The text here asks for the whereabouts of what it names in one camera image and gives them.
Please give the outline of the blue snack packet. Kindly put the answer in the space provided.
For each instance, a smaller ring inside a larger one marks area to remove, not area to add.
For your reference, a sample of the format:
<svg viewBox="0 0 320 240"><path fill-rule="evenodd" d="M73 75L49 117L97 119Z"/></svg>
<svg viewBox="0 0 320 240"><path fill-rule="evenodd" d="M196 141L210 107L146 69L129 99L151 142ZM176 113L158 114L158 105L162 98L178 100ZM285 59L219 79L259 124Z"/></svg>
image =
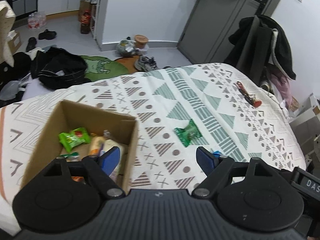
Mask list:
<svg viewBox="0 0 320 240"><path fill-rule="evenodd" d="M214 151L214 152L213 152L213 155L214 155L215 157L219 157L219 156L222 155L222 153L221 153L220 151Z"/></svg>

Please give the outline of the orange rice cracker packet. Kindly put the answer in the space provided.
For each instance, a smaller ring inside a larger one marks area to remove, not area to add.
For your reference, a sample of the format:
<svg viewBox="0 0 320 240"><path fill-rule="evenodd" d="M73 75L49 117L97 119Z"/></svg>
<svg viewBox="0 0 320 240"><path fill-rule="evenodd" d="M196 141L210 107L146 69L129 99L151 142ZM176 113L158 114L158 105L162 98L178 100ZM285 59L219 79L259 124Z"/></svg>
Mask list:
<svg viewBox="0 0 320 240"><path fill-rule="evenodd" d="M89 146L88 155L100 155L101 148L104 146L104 137L93 137Z"/></svg>

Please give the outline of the light green snack packet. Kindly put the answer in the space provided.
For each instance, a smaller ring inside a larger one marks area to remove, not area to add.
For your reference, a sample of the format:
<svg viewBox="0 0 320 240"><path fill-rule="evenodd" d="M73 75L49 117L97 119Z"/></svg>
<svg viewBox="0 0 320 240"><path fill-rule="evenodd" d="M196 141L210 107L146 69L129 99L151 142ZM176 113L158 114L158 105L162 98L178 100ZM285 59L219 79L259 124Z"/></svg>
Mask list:
<svg viewBox="0 0 320 240"><path fill-rule="evenodd" d="M91 137L84 127L80 127L70 131L69 133L62 132L58 135L59 142L65 148L67 153L71 153L72 149L81 144L89 144Z"/></svg>

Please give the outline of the purple snack packet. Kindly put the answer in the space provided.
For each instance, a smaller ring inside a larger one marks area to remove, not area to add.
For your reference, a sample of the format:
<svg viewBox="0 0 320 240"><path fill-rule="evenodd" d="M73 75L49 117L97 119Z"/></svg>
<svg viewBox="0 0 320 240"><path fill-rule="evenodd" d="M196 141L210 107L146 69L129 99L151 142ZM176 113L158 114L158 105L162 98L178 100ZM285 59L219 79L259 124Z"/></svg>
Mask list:
<svg viewBox="0 0 320 240"><path fill-rule="evenodd" d="M103 171L114 181L121 173L122 161L127 154L128 146L112 139L108 130L104 131L104 143L100 148L100 156L102 157L108 151L111 151L106 157L103 157L101 167Z"/></svg>

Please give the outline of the green cookie packet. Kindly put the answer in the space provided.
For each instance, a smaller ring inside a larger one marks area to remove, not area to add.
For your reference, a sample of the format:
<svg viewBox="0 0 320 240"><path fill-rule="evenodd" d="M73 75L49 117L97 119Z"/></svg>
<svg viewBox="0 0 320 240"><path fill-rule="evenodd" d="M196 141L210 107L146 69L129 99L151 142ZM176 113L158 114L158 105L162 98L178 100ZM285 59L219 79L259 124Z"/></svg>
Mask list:
<svg viewBox="0 0 320 240"><path fill-rule="evenodd" d="M79 161L80 154L78 152L61 154L59 156L60 159L66 159L66 161Z"/></svg>

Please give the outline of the dark green snack packet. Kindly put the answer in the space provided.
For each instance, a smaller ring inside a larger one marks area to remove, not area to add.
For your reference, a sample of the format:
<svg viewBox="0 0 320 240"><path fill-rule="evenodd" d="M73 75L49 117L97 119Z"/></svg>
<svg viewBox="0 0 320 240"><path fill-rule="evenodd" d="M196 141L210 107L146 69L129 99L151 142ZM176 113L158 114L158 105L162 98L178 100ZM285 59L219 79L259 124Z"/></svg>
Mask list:
<svg viewBox="0 0 320 240"><path fill-rule="evenodd" d="M193 119L189 120L185 128L174 128L174 132L184 147L188 147L193 140L202 137L202 133Z"/></svg>

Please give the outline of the patterned white bedspread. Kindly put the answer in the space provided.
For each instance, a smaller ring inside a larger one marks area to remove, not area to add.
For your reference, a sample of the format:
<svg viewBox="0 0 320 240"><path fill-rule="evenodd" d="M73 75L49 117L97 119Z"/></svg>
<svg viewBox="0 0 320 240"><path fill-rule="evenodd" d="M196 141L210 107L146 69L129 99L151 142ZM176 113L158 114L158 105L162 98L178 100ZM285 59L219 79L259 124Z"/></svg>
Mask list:
<svg viewBox="0 0 320 240"><path fill-rule="evenodd" d="M240 81L262 101L251 106ZM1 229L20 227L12 201L44 125L62 100L134 116L138 142L130 186L144 189L194 189L204 178L195 160L203 146L236 161L259 157L276 168L306 168L287 113L269 92L235 68L208 63L123 75L39 95L1 109ZM202 137L184 147L174 128L190 119Z"/></svg>

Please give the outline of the white storage cabinet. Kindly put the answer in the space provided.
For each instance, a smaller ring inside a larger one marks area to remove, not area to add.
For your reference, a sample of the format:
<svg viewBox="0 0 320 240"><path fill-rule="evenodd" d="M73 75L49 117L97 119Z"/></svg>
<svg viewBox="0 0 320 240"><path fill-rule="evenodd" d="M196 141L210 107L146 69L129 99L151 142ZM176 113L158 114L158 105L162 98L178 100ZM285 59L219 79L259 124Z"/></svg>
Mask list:
<svg viewBox="0 0 320 240"><path fill-rule="evenodd" d="M310 94L289 124L305 156L319 159L319 100Z"/></svg>

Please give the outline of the brown cardboard box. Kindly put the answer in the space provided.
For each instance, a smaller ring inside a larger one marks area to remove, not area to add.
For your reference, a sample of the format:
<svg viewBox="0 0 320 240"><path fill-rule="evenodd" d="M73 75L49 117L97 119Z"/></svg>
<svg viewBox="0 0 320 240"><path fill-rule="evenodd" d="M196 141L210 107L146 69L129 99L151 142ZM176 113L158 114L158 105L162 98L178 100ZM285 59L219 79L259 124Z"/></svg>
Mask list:
<svg viewBox="0 0 320 240"><path fill-rule="evenodd" d="M21 187L60 155L77 152L81 160L97 154L98 141L103 140L105 132L108 133L108 139L124 147L114 172L114 181L124 191L128 191L138 142L137 119L68 100L62 100L56 105L40 133Z"/></svg>

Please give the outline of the green frog rug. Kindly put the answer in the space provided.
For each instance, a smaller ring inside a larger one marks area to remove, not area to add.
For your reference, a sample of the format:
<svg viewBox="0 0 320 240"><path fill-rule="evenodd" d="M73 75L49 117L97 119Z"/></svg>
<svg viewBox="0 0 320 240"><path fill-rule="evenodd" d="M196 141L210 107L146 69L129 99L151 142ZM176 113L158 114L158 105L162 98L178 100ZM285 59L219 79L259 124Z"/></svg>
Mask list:
<svg viewBox="0 0 320 240"><path fill-rule="evenodd" d="M129 74L128 69L117 61L112 61L103 56L81 56L87 64L85 78L92 82L110 79Z"/></svg>

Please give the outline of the pink garment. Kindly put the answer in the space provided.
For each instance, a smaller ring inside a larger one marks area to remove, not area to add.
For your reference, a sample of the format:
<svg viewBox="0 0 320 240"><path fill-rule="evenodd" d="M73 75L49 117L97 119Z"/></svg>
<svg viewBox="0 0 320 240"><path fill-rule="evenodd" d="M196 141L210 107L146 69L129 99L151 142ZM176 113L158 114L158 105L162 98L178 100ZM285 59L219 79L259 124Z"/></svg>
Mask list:
<svg viewBox="0 0 320 240"><path fill-rule="evenodd" d="M286 103L286 107L289 108L292 104L293 98L288 78L278 69L274 68L270 73L270 81L275 85L276 89L280 93Z"/></svg>

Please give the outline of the black clothes pile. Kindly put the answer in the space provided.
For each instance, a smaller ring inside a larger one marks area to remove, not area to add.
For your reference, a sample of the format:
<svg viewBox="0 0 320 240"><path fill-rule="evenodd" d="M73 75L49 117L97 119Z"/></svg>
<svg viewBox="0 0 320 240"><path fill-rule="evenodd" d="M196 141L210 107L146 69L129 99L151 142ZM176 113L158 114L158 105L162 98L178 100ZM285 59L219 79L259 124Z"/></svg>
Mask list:
<svg viewBox="0 0 320 240"><path fill-rule="evenodd" d="M62 48L50 47L48 51L32 50L13 55L14 65L1 63L1 107L19 102L27 85L38 80L51 90L69 88L88 83L85 60Z"/></svg>

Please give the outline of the grey sneakers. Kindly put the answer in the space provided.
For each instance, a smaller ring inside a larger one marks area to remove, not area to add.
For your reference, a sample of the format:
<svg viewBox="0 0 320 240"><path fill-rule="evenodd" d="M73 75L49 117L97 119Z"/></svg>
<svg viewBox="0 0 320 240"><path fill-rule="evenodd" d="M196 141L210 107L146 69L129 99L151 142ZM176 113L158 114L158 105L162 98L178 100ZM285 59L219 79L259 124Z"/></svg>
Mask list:
<svg viewBox="0 0 320 240"><path fill-rule="evenodd" d="M140 57L135 61L134 66L140 72L151 72L153 70L158 70L158 66L154 57L147 57L144 55L140 55Z"/></svg>

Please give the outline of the plastic bag of items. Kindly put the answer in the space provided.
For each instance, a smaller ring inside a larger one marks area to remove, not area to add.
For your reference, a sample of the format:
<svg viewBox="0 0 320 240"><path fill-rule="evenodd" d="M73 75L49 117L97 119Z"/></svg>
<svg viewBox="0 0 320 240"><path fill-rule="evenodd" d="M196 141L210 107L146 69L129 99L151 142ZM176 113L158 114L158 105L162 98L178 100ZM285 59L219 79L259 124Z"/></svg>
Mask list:
<svg viewBox="0 0 320 240"><path fill-rule="evenodd" d="M145 55L148 52L147 43L139 43L135 40L124 39L116 45L117 53L122 57L132 57L135 55Z"/></svg>

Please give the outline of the brown lidded jar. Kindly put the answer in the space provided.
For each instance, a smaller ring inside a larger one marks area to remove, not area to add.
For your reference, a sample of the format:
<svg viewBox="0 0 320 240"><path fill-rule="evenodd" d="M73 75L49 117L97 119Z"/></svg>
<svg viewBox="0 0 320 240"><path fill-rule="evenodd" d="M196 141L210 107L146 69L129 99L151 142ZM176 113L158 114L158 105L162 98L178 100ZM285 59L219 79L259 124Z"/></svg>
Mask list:
<svg viewBox="0 0 320 240"><path fill-rule="evenodd" d="M146 36L140 35L140 34L135 35L134 40L135 40L135 45L138 49L145 48L145 46L149 42L149 39Z"/></svg>

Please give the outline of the black coat on chair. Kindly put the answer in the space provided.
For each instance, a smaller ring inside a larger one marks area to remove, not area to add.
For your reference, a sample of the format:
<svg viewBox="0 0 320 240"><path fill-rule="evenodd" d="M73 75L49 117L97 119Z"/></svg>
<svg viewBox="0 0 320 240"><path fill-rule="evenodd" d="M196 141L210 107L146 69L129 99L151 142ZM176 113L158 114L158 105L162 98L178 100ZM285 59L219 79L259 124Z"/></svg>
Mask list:
<svg viewBox="0 0 320 240"><path fill-rule="evenodd" d="M234 47L224 63L235 67L256 85L263 80L263 74L273 68L289 80L296 79L290 44L274 19L265 15L243 18L228 40Z"/></svg>

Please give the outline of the black shoe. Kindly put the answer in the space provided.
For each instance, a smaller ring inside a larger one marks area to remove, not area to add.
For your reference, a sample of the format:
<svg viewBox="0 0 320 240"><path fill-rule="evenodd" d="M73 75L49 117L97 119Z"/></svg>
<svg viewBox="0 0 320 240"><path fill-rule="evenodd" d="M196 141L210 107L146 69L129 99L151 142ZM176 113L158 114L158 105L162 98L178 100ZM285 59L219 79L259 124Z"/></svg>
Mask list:
<svg viewBox="0 0 320 240"><path fill-rule="evenodd" d="M28 40L28 44L26 46L25 52L27 53L27 52L35 49L36 45L37 45L37 39L35 37L30 37Z"/></svg>
<svg viewBox="0 0 320 240"><path fill-rule="evenodd" d="M39 40L53 40L54 38L56 38L56 36L57 36L57 32L49 31L48 29L46 29L42 33L39 33L38 39Z"/></svg>

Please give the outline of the dark bottle red label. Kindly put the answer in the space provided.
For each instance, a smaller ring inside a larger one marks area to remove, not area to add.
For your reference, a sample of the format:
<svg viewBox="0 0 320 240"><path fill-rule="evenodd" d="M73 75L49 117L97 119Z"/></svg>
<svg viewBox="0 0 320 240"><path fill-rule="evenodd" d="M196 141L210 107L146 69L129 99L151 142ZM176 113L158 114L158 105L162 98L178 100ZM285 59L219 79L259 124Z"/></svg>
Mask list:
<svg viewBox="0 0 320 240"><path fill-rule="evenodd" d="M80 18L80 33L81 34L89 34L90 29L90 22L91 22L91 11L89 9L85 10L84 13L81 15Z"/></svg>

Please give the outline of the grey door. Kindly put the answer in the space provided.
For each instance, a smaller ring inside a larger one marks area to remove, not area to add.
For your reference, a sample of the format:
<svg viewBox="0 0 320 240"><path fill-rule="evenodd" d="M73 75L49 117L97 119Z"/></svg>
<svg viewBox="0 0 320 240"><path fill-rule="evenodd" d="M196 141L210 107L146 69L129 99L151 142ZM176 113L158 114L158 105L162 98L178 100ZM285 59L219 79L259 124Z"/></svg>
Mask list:
<svg viewBox="0 0 320 240"><path fill-rule="evenodd" d="M192 63L223 62L233 45L228 38L241 19L271 16L280 0L197 0L178 42Z"/></svg>

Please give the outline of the small cardboard box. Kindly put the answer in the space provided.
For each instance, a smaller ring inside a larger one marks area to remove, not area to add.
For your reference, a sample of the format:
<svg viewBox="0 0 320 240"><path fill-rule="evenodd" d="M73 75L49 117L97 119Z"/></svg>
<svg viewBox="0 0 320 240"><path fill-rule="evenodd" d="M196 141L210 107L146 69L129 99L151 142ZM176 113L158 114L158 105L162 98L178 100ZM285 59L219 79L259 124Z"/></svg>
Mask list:
<svg viewBox="0 0 320 240"><path fill-rule="evenodd" d="M16 30L10 31L7 36L7 42L11 53L15 54L22 44L20 32Z"/></svg>

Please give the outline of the brown paper bag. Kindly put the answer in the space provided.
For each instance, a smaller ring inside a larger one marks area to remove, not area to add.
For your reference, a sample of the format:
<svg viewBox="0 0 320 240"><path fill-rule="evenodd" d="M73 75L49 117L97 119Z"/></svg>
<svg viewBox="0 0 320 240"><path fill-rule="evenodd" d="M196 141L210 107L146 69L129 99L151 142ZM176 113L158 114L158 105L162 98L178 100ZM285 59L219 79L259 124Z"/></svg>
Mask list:
<svg viewBox="0 0 320 240"><path fill-rule="evenodd" d="M78 11L78 21L81 21L82 15L85 13L86 10L91 11L92 5L91 0L81 0L79 5Z"/></svg>

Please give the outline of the white shelf unit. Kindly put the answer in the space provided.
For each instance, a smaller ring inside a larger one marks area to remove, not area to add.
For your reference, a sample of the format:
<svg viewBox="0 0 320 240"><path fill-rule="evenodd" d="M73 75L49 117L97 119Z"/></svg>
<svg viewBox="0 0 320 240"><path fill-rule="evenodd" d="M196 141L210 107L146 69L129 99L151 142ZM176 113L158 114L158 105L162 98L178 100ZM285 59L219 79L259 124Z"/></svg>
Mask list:
<svg viewBox="0 0 320 240"><path fill-rule="evenodd" d="M90 31L93 39L97 39L96 25L98 22L99 8L101 0L91 0L91 21L90 21Z"/></svg>

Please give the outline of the water bottle pack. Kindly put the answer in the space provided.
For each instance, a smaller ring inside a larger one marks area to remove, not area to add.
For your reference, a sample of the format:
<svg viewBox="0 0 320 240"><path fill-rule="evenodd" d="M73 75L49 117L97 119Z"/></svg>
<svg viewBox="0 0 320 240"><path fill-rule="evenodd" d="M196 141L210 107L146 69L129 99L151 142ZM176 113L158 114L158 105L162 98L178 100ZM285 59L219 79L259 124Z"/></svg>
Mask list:
<svg viewBox="0 0 320 240"><path fill-rule="evenodd" d="M47 18L44 11L33 12L28 16L28 28L30 30L40 29L47 24Z"/></svg>

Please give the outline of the red black keychain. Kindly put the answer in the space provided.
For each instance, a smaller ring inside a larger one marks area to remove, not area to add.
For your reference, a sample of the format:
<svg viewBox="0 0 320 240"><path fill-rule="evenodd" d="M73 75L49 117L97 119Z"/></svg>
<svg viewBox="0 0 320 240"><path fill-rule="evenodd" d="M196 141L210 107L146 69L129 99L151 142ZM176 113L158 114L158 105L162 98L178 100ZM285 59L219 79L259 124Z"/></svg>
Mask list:
<svg viewBox="0 0 320 240"><path fill-rule="evenodd" d="M254 108L258 108L262 105L262 101L256 99L255 95L249 94L249 92L245 89L244 85L240 82L236 82L236 86L239 92L244 96L245 100Z"/></svg>

